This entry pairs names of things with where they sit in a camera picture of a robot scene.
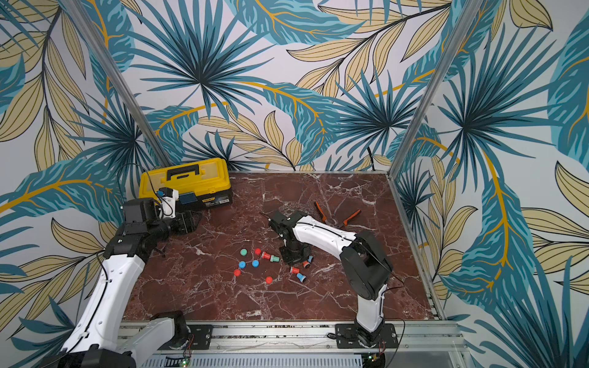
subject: wire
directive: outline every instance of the wire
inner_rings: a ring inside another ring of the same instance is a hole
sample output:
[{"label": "wire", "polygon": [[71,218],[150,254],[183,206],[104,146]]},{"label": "wire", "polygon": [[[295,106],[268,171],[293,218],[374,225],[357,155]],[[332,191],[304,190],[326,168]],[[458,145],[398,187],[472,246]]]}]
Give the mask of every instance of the wire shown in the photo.
[{"label": "wire", "polygon": [[[104,298],[104,294],[106,293],[107,286],[108,286],[107,270],[106,270],[106,268],[104,268],[104,265],[102,264],[102,262],[100,262],[100,258],[98,258],[98,253],[95,253],[94,255],[96,256],[96,259],[98,260],[98,263],[100,264],[100,267],[102,267],[102,270],[104,271],[104,277],[106,277],[106,283],[104,284],[104,289],[102,290],[102,295],[100,295],[100,299],[98,300],[98,304],[96,305],[96,308],[94,309],[94,312],[92,313],[92,316],[90,317],[90,321],[88,321],[88,324],[86,325],[86,328],[84,329],[84,332],[87,332],[88,329],[90,328],[90,324],[92,323],[92,320],[94,319],[94,316],[96,315],[96,312],[98,311],[98,307],[100,306],[100,303],[102,303],[102,298]],[[44,366],[39,367],[39,368],[47,368],[49,366],[52,366],[55,362],[58,362],[61,358],[63,358],[67,354],[70,354],[72,352],[72,350],[74,350],[76,348],[76,346],[78,346],[78,344],[82,341],[83,338],[84,337],[81,336],[78,339],[78,341],[74,344],[74,346],[72,346],[65,354],[63,354],[59,358],[55,359],[53,362],[45,364]]]},{"label": "wire", "polygon": [[161,208],[160,218],[163,218],[164,217],[164,208],[161,205],[162,202],[166,203],[168,205],[168,207],[170,208],[170,211],[171,211],[170,215],[172,213],[174,213],[174,209],[172,208],[172,206],[168,202],[164,201],[164,199],[162,197],[160,197],[159,195],[157,195],[157,192],[155,191],[155,188],[153,187],[153,182],[151,181],[151,176],[149,175],[149,171],[147,171],[147,169],[145,167],[143,167],[143,166],[141,166],[139,164],[136,164],[136,163],[126,163],[123,166],[121,166],[121,168],[118,170],[118,175],[117,175],[117,179],[118,179],[117,180],[118,181],[118,190],[121,192],[121,195],[123,193],[123,191],[121,189],[121,172],[123,171],[123,168],[125,166],[129,166],[129,165],[135,165],[138,168],[142,169],[143,172],[147,174],[147,178],[149,179],[149,184],[151,186],[151,190],[153,191],[153,194],[160,200],[160,202],[159,202],[159,205],[160,205],[160,208]]},{"label": "wire", "polygon": [[389,364],[387,364],[385,368],[389,368],[389,366],[393,362],[393,359],[395,358],[395,355],[397,355],[397,350],[399,350],[399,346],[401,345],[401,341],[403,340],[403,335],[405,334],[405,327],[406,327],[405,326],[405,320],[402,320],[402,319],[394,319],[393,321],[403,321],[403,332],[401,333],[401,338],[399,339],[399,344],[397,345],[397,348],[395,349],[395,352],[393,353],[393,356],[391,357],[391,360],[389,361]]}]

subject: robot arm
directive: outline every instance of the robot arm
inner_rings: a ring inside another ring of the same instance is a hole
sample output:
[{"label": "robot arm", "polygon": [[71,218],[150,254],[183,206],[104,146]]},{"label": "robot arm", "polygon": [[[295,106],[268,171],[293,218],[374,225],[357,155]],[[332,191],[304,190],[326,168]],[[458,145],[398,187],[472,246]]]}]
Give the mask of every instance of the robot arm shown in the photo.
[{"label": "robot arm", "polygon": [[342,262],[350,286],[358,294],[356,324],[360,343],[373,347],[384,324],[384,292],[393,267],[380,242],[369,231],[359,234],[320,223],[304,212],[290,217],[275,212],[269,226],[284,242],[280,253],[289,265],[309,256],[311,246],[320,248]]},{"label": "robot arm", "polygon": [[164,343],[186,340],[186,322],[177,311],[154,316],[142,331],[117,347],[118,329],[131,291],[157,243],[172,234],[196,229],[190,213],[175,211],[174,192],[163,198],[171,206],[163,204],[161,216],[150,198],[123,204],[125,221],[106,246],[96,289],[82,317],[60,354],[43,358],[40,367],[136,367]]}]

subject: wall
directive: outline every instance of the wall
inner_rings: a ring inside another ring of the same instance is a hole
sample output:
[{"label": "wall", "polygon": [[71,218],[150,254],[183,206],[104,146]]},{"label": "wall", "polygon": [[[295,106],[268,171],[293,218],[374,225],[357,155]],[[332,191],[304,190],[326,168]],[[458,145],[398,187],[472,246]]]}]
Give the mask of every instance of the wall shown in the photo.
[{"label": "wall", "polygon": [[[2,367],[32,366],[59,351],[94,288],[122,197],[133,196],[140,169],[124,164],[153,167],[133,119],[115,91],[102,88],[102,69],[59,3],[26,4],[35,9],[0,2]],[[92,8],[111,29],[131,29],[118,1]]]},{"label": "wall", "polygon": [[396,188],[477,366],[585,367],[589,4],[489,0],[474,24]]}]

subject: yellow leaf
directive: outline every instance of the yellow leaf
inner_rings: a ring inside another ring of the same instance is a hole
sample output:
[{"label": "yellow leaf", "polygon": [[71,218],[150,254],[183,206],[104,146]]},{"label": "yellow leaf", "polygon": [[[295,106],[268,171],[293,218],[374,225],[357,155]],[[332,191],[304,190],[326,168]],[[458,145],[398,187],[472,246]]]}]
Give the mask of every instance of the yellow leaf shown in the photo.
[{"label": "yellow leaf", "polygon": [[440,253],[439,253],[440,249],[439,249],[439,246],[437,243],[437,239],[432,234],[432,232],[429,230],[429,227],[427,225],[424,224],[423,229],[425,230],[425,237],[428,240],[427,244],[428,244],[429,252],[431,253],[431,256],[432,256],[434,268],[437,268],[438,263],[440,262]]},{"label": "yellow leaf", "polygon": [[108,243],[118,230],[112,221],[107,223],[98,223],[98,228],[100,229],[100,236],[105,243]]},{"label": "yellow leaf", "polygon": [[567,260],[572,257],[571,266],[583,261],[589,256],[587,243],[554,243],[534,251],[536,258],[542,265],[544,272],[553,273],[563,271]]},{"label": "yellow leaf", "polygon": [[539,247],[549,246],[550,244],[552,244],[554,242],[544,239],[541,236],[532,234],[532,243],[534,245],[534,248],[539,248]]},{"label": "yellow leaf", "polygon": [[456,199],[456,180],[451,180],[452,176],[456,172],[456,168],[458,168],[458,165],[454,165],[454,167],[452,167],[446,182],[446,198],[444,199],[444,223],[446,223],[448,214],[454,206],[454,200]]},{"label": "yellow leaf", "polygon": [[286,144],[286,157],[289,158],[293,165],[299,163],[302,152],[303,145],[296,139],[296,137]]},{"label": "yellow leaf", "polygon": [[65,44],[74,58],[78,69],[80,69],[84,79],[86,79],[86,62],[84,61],[84,53],[82,52],[80,38],[78,37],[78,32],[75,30],[75,26],[70,17],[66,14],[63,14],[61,17],[61,28],[64,32]]},{"label": "yellow leaf", "polygon": [[49,280],[37,281],[21,287],[22,293],[14,293],[0,303],[0,331],[43,289]]},{"label": "yellow leaf", "polygon": [[350,63],[346,67],[346,91],[349,91],[354,87],[354,82],[360,81],[360,75],[368,68],[368,60],[370,56],[370,47],[374,39],[370,37],[360,48],[360,50],[354,55]]},{"label": "yellow leaf", "polygon": [[59,153],[57,154],[57,161],[63,161],[63,160],[71,160],[73,157],[68,156],[67,153],[65,153],[64,149],[61,148],[61,146],[59,147]]},{"label": "yellow leaf", "polygon": [[323,84],[321,84],[321,85],[319,85],[319,86],[315,87],[313,90],[314,90],[315,92],[317,92],[318,94],[322,95],[322,94],[323,94]]},{"label": "yellow leaf", "polygon": [[45,256],[37,258],[36,260],[27,262],[20,266],[20,268],[27,274],[26,276],[0,274],[0,281],[4,282],[21,282],[36,279],[37,277],[45,276],[55,270],[59,270],[63,266],[79,262],[83,257],[68,258],[63,256]]},{"label": "yellow leaf", "polygon": [[503,0],[501,5],[499,5],[499,9],[497,9],[497,13],[495,14],[495,18],[493,18],[493,24],[491,25],[491,39],[495,38],[501,24],[503,23],[503,15],[505,14],[505,8],[507,7],[507,0]]},{"label": "yellow leaf", "polygon": [[[393,4],[398,4],[398,0],[391,0]],[[452,0],[421,0],[421,7],[422,8],[435,8],[436,6],[441,6],[445,4],[451,3]],[[419,3],[417,0],[401,0],[401,5],[403,6],[413,6],[417,8]]]},{"label": "yellow leaf", "polygon": [[227,109],[227,112],[229,112],[229,116],[231,116],[231,119],[236,121],[238,125],[240,125],[242,128],[258,137],[259,139],[263,139],[262,135],[260,134],[260,130],[257,128],[257,125],[254,124],[253,121],[249,120],[243,115],[239,115],[239,117],[235,116],[235,114],[230,108]]},{"label": "yellow leaf", "polygon": [[47,45],[47,55],[49,57],[49,64],[53,69],[53,73],[57,77],[59,83],[64,86],[65,90],[72,94],[75,98],[78,99],[79,102],[83,103],[84,106],[87,105],[86,98],[78,85],[74,82],[72,77],[70,76],[69,72],[65,68],[64,60],[59,55],[59,51],[55,46],[53,40],[49,39]]},{"label": "yellow leaf", "polygon": [[589,271],[571,280],[571,289],[589,295]]},{"label": "yellow leaf", "polygon": [[315,168],[311,164],[301,165],[299,171],[315,171]]},{"label": "yellow leaf", "polygon": [[6,68],[16,64],[21,58],[25,62],[25,72],[30,72],[41,59],[43,42],[45,41],[44,32],[29,32],[33,37],[36,45],[24,34],[17,33],[13,40],[8,40],[0,47],[0,67]]},{"label": "yellow leaf", "polygon": [[520,28],[540,26],[552,30],[552,19],[538,0],[511,0],[511,19]]},{"label": "yellow leaf", "polygon": [[13,140],[32,124],[43,102],[41,75],[25,83],[0,122],[0,142]]},{"label": "yellow leaf", "polygon": [[442,261],[440,262],[438,274],[442,276],[448,276],[452,272],[459,269],[460,266],[462,266],[462,255],[463,252],[459,250],[450,249],[447,251],[442,257]]},{"label": "yellow leaf", "polygon": [[387,156],[372,155],[372,158],[374,158],[376,160],[376,162],[378,162],[381,165],[391,166],[391,161],[389,160],[389,158]]},{"label": "yellow leaf", "polygon": [[74,112],[74,104],[61,87],[59,87],[55,79],[53,79],[51,73],[46,72],[45,77],[47,79],[47,86],[49,87],[49,95],[51,96],[51,101],[53,101],[55,110],[79,137],[83,137],[84,128],[80,125],[80,117]]},{"label": "yellow leaf", "polygon": [[327,96],[327,97],[337,97],[337,92],[339,91],[339,88],[337,87],[337,84],[339,83],[339,69],[335,68],[331,74],[329,74],[329,77],[327,78],[327,80],[325,81],[325,84],[323,85],[323,95]]},{"label": "yellow leaf", "polygon": [[448,288],[441,281],[438,281],[434,284],[434,291],[440,300],[446,300],[446,298],[450,296],[450,293],[448,293]]},{"label": "yellow leaf", "polygon": [[589,239],[589,231],[566,216],[543,208],[522,208],[525,222],[532,230]]},{"label": "yellow leaf", "polygon": [[372,162],[370,160],[370,156],[366,155],[364,157],[364,159],[362,160],[362,163],[360,164],[360,166],[356,167],[356,170],[354,171],[362,171],[367,167],[370,167],[372,165]]},{"label": "yellow leaf", "polygon": [[413,35],[409,46],[407,46],[407,51],[405,51],[405,55],[401,61],[411,57],[422,47],[424,47],[432,38],[434,38],[434,36],[438,34],[438,31],[442,29],[444,23],[448,19],[449,14],[450,8],[446,8],[422,24],[417,32],[415,32],[415,35]]},{"label": "yellow leaf", "polygon": [[139,5],[136,3],[135,0],[121,0],[121,5],[126,6],[127,8],[129,8],[131,10],[135,10],[139,14],[143,15],[143,13],[141,12],[141,8],[139,7]]},{"label": "yellow leaf", "polygon": [[282,151],[282,144],[284,143],[284,134],[282,134],[282,130],[276,124],[276,111],[272,111],[271,113],[266,116],[264,119],[264,130],[266,131],[266,136],[270,141],[270,144],[275,149]]},{"label": "yellow leaf", "polygon": [[477,209],[471,205],[466,205],[460,208],[454,216],[450,219],[448,226],[444,230],[444,245],[442,248],[449,246],[450,244],[454,243],[455,241],[460,238],[462,234],[462,230],[464,229],[464,224],[468,218],[476,211]]},{"label": "yellow leaf", "polygon": [[24,19],[22,19],[10,9],[12,16],[14,16],[20,23],[33,23],[44,19],[39,13],[45,15],[46,18],[50,18],[54,16],[57,9],[59,9],[59,4],[56,0],[27,0],[26,3],[21,0],[9,0],[8,3],[11,4],[22,17],[24,17]]},{"label": "yellow leaf", "polygon": [[572,175],[560,163],[556,163],[556,183],[566,199],[589,217],[589,183]]},{"label": "yellow leaf", "polygon": [[257,141],[259,138],[244,132],[219,132],[219,135],[228,140],[235,138],[236,141]]},{"label": "yellow leaf", "polygon": [[80,145],[75,140],[68,137],[68,135],[71,134],[55,121],[53,121],[53,131],[55,132],[59,146],[64,150],[67,156],[76,157],[82,152]]},{"label": "yellow leaf", "polygon": [[[98,256],[100,262],[104,261],[104,257],[102,254]],[[86,269],[88,268],[88,277],[86,277]],[[89,263],[85,264],[78,270],[78,273],[74,276],[70,286],[68,286],[67,290],[65,291],[64,295],[59,300],[59,303],[63,303],[66,300],[74,297],[76,294],[82,291],[82,288],[90,283],[90,281],[96,276],[98,271],[101,269],[100,263],[94,257]]]},{"label": "yellow leaf", "polygon": [[401,14],[396,11],[389,11],[389,18],[385,21],[384,8],[372,8],[372,15],[370,9],[336,9],[328,8],[326,6],[319,6],[322,12],[333,14],[339,18],[339,21],[345,24],[360,24],[362,26],[356,30],[355,33],[366,33],[377,31],[387,24],[401,19]]},{"label": "yellow leaf", "polygon": [[225,118],[211,116],[210,118],[198,118],[198,124],[206,125],[207,127],[229,129],[233,131],[240,131],[239,127],[232,122],[228,122]]},{"label": "yellow leaf", "polygon": [[423,263],[423,270],[428,274],[429,277],[429,263],[428,263],[428,255],[425,253],[425,246],[427,243],[421,245],[421,262]]},{"label": "yellow leaf", "polygon": [[94,235],[81,230],[72,230],[51,219],[51,232],[62,246],[79,253],[92,254],[103,251],[104,247]]},{"label": "yellow leaf", "polygon": [[362,38],[336,39],[302,50],[287,51],[293,58],[301,61],[323,61],[347,54],[354,50],[362,41],[364,41]]},{"label": "yellow leaf", "polygon": [[236,146],[238,146],[239,148],[241,148],[244,151],[247,152],[251,152],[251,153],[255,153],[257,155],[276,155],[276,156],[280,156],[280,153],[276,152],[275,150],[266,147],[265,145],[261,145],[261,144],[252,144],[252,143],[240,143],[240,144],[235,144]]},{"label": "yellow leaf", "polygon": [[35,138],[35,161],[37,162],[38,171],[45,170],[49,166],[55,164],[53,140],[51,139],[51,130],[49,128],[50,124],[51,118],[49,117],[49,109],[45,106],[43,124]]},{"label": "yellow leaf", "polygon": [[65,284],[67,284],[70,276],[74,272],[75,264],[69,266],[62,272],[54,276],[49,283],[41,290],[33,306],[29,309],[29,313],[25,319],[33,320],[41,314],[45,308],[49,306],[49,298],[55,299],[55,297],[61,292]]},{"label": "yellow leaf", "polygon": [[444,195],[444,188],[446,187],[446,180],[444,179],[444,173],[446,169],[444,168],[444,163],[439,159],[438,156],[432,157],[432,165],[434,167],[434,172],[436,173],[436,179],[438,180],[438,188],[440,189],[440,196]]},{"label": "yellow leaf", "polygon": [[438,212],[444,213],[444,207],[442,206],[442,194],[440,193],[440,188],[434,180],[431,180],[429,182],[429,186],[431,187],[433,194],[432,199],[434,200]]},{"label": "yellow leaf", "polygon": [[401,22],[390,27],[376,43],[374,54],[372,55],[374,62],[374,76],[372,77],[372,81],[374,81],[376,76],[380,75],[385,69],[386,61],[389,58],[389,52],[393,48],[395,41],[399,38],[404,26],[405,22]]},{"label": "yellow leaf", "polygon": [[313,88],[313,86],[317,84],[317,82],[319,82],[321,78],[325,77],[327,73],[329,73],[333,68],[337,68],[342,63],[342,61],[343,59],[339,59],[326,67],[311,70],[297,82],[296,86],[306,89]]},{"label": "yellow leaf", "polygon": [[262,157],[248,157],[250,160],[257,163],[277,164],[280,166],[292,167],[288,161],[282,157],[277,156],[262,156]]}]

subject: blue palm leaf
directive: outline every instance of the blue palm leaf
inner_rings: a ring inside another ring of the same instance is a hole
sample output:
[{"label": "blue palm leaf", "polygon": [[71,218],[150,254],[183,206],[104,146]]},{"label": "blue palm leaf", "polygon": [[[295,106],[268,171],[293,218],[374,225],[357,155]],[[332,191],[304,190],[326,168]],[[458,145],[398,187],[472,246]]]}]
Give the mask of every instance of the blue palm leaf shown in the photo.
[{"label": "blue palm leaf", "polygon": [[[481,65],[477,67],[477,56],[470,55],[470,76],[467,81],[464,69],[458,71],[460,85],[454,81],[448,81],[454,96],[449,98],[444,95],[448,108],[439,107],[454,124],[459,127],[459,133],[452,140],[448,149],[442,156],[444,158],[450,152],[454,157],[460,158],[458,169],[452,180],[463,173],[464,186],[468,182],[468,170],[473,173],[475,188],[478,185],[478,167],[486,167],[488,157],[502,176],[501,166],[493,152],[493,149],[507,152],[513,155],[529,157],[511,148],[504,143],[504,138],[511,138],[541,144],[550,144],[505,130],[513,127],[539,127],[555,125],[557,122],[538,117],[530,117],[530,114],[546,111],[551,106],[537,108],[526,108],[518,110],[520,102],[535,98],[538,94],[546,91],[550,85],[543,85],[532,91],[523,92],[530,83],[535,81],[544,73],[558,58],[559,53],[542,61],[548,54],[552,44],[542,48],[541,45],[546,35],[541,37],[535,44],[530,45],[534,34],[531,31],[515,49],[512,47],[518,38],[518,32],[509,40],[506,47],[501,50],[504,42],[505,27],[501,31],[497,49],[491,55],[491,36],[488,37],[485,52],[481,58]],[[446,171],[448,174],[452,166],[449,165]],[[481,170],[485,182],[488,181],[486,170]]]},{"label": "blue palm leaf", "polygon": [[137,164],[151,169],[154,161],[151,159],[140,138],[143,133],[135,124],[135,120],[121,102],[117,93],[107,96],[108,108],[104,107],[96,99],[99,110],[89,105],[86,106],[92,117],[82,111],[74,110],[84,121],[80,123],[83,127],[99,133],[99,137],[76,137],[70,136],[73,140],[96,142],[97,145],[90,147],[79,154],[79,157],[88,157],[90,161],[102,160],[109,167],[120,168],[120,180],[126,183],[130,180],[131,194],[137,196],[137,188],[141,178],[141,171]]},{"label": "blue palm leaf", "polygon": [[415,170],[415,166],[398,177],[395,181],[397,191],[401,197],[401,204],[407,213],[409,223],[411,224],[411,230],[415,234],[416,239],[423,243],[425,239],[425,229],[419,215],[418,205],[427,200],[433,194],[423,194],[432,179],[428,171],[421,172],[421,163]]},{"label": "blue palm leaf", "polygon": [[338,85],[351,102],[335,100],[334,107],[341,112],[341,116],[333,131],[339,140],[343,140],[336,153],[351,146],[348,156],[360,147],[360,155],[364,155],[369,147],[372,152],[377,153],[380,150],[380,154],[384,155],[389,145],[390,133],[395,128],[407,128],[421,96],[416,96],[419,92],[416,88],[406,93],[407,87],[402,87],[397,95],[393,96],[393,85],[389,76],[388,90],[391,92],[383,95],[377,78],[378,97],[375,97],[364,73],[361,73],[361,79],[363,88],[352,82],[360,92],[362,100],[358,100]]},{"label": "blue palm leaf", "polygon": [[42,357],[44,355],[56,355],[61,350],[61,347],[65,343],[65,341],[70,337],[71,332],[74,330],[73,322],[66,316],[64,311],[57,305],[55,300],[52,297],[49,297],[49,302],[51,303],[51,310],[53,311],[54,316],[57,318],[60,325],[48,324],[41,321],[35,320],[26,320],[22,319],[22,325],[38,334],[54,334],[60,333],[57,337],[52,339],[43,341],[43,342],[31,342],[27,340],[19,339],[18,337],[11,337],[11,342],[18,350],[31,352],[34,351],[33,354],[27,356],[26,358],[22,359],[18,363],[13,364],[9,368],[19,368],[22,366],[27,365],[30,362],[33,362],[35,359]]},{"label": "blue palm leaf", "polygon": [[248,83],[264,82],[264,80],[245,74],[263,65],[264,62],[257,65],[244,63],[266,48],[246,55],[242,54],[263,37],[263,34],[245,39],[251,30],[248,29],[229,43],[228,38],[237,24],[237,18],[234,18],[224,29],[221,28],[223,0],[217,0],[214,14],[211,2],[205,3],[203,25],[200,24],[200,5],[197,1],[193,2],[194,20],[189,17],[190,13],[184,0],[178,2],[180,18],[175,15],[168,1],[164,1],[169,20],[159,14],[149,2],[144,0],[144,3],[157,22],[153,23],[141,14],[135,14],[158,42],[137,32],[131,32],[130,35],[161,53],[163,58],[152,52],[135,49],[135,54],[157,63],[158,66],[138,64],[133,67],[169,75],[162,78],[144,78],[145,81],[163,83],[150,91],[184,87],[200,89],[208,117],[211,116],[211,105],[216,104],[223,117],[229,120],[229,113],[223,102],[228,103],[236,115],[238,115],[236,104],[252,111],[242,98],[256,101],[245,93],[245,91],[259,93],[258,90],[249,87]]},{"label": "blue palm leaf", "polygon": [[263,168],[263,163],[254,163],[252,161],[246,160],[236,160],[237,157],[231,157],[231,152],[233,150],[233,143],[235,139],[231,139],[231,141],[227,144],[226,147],[223,146],[221,141],[221,136],[219,136],[219,132],[216,131],[214,135],[215,145],[211,143],[211,132],[207,132],[204,136],[204,143],[197,140],[191,133],[188,134],[190,138],[196,143],[192,144],[189,141],[185,141],[186,146],[186,162],[193,162],[193,161],[200,161],[200,160],[208,160],[209,158],[222,158],[227,162],[227,168],[233,171],[239,170],[259,170]]}]

